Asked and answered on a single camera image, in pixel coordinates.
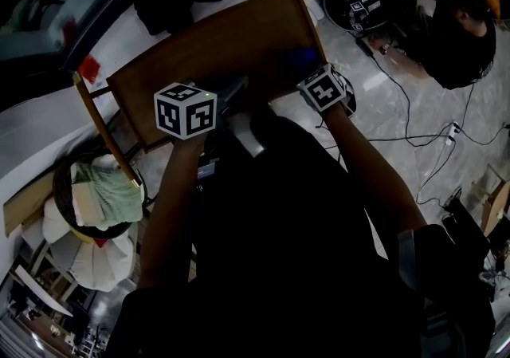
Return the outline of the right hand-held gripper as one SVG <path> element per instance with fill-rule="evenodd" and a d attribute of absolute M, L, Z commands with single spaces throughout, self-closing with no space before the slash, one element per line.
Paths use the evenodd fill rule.
<path fill-rule="evenodd" d="M 321 65 L 298 85 L 301 95 L 318 113 L 340 103 L 348 113 L 355 112 L 354 89 L 331 63 Z"/>

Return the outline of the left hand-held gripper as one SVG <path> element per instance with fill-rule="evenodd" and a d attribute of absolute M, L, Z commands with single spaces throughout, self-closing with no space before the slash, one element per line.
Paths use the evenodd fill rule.
<path fill-rule="evenodd" d="M 154 95 L 155 125 L 179 140 L 213 131 L 233 111 L 248 83 L 247 76 L 223 85 L 174 82 Z"/>

